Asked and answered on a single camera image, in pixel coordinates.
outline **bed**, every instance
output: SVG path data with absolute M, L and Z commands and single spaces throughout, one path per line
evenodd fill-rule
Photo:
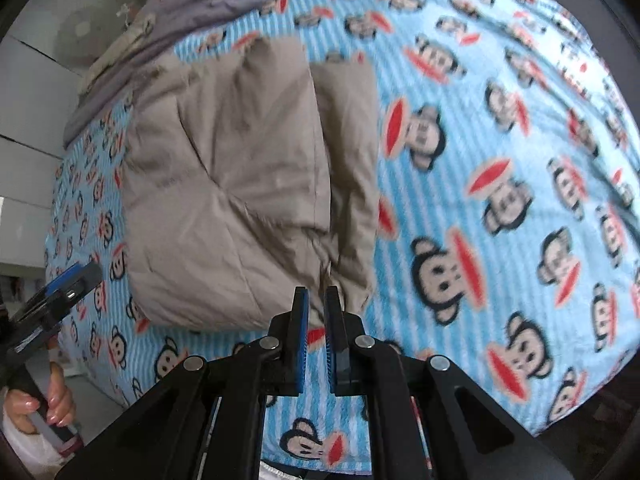
M 107 394 L 128 405 L 188 355 L 219 358 L 262 335 L 151 325 L 129 291 L 120 199 L 130 75 L 159 54 L 195 62 L 258 35 L 297 34 L 311 61 L 367 59 L 376 69 L 367 333 L 407 355 L 449 356 L 532 433 L 633 357 L 640 137 L 567 10 L 552 0 L 222 0 L 240 17 L 192 12 L 169 33 L 179 20 L 167 1 L 152 2 L 157 36 L 84 98 L 56 175 L 48 277 L 90 258 L 104 269 L 60 343 Z M 210 12 L 220 0 L 197 1 Z M 424 124 L 434 142 L 420 139 Z M 268 403 L 263 458 L 369 472 L 364 402 L 329 394 L 322 329 L 308 333 L 306 366 L 304 396 Z

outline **folded comforter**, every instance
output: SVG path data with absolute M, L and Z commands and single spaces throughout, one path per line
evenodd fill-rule
M 127 270 L 156 324 L 264 328 L 297 285 L 373 284 L 378 96 L 364 60 L 309 65 L 297 38 L 221 57 L 164 56 L 141 75 L 127 132 Z

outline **white wall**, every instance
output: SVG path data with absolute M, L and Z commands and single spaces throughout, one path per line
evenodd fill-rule
M 0 134 L 26 144 L 0 138 L 0 263 L 44 266 L 54 174 L 79 79 L 14 38 L 0 43 Z
M 0 198 L 0 204 L 0 261 L 44 267 L 49 210 L 7 198 Z
M 62 135 L 78 104 L 79 80 L 38 51 L 5 37 L 0 43 L 0 134 L 63 156 Z

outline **white cabinet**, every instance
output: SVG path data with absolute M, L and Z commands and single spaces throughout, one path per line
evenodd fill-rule
M 0 197 L 0 262 L 44 267 L 48 209 Z
M 7 36 L 0 43 L 0 134 L 63 156 L 80 77 Z

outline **black gripper frame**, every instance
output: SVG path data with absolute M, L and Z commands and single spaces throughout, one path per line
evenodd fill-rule
M 366 398 L 375 480 L 573 479 L 451 360 L 409 358 L 366 336 L 360 317 L 343 312 L 334 286 L 326 291 L 324 324 L 332 393 Z

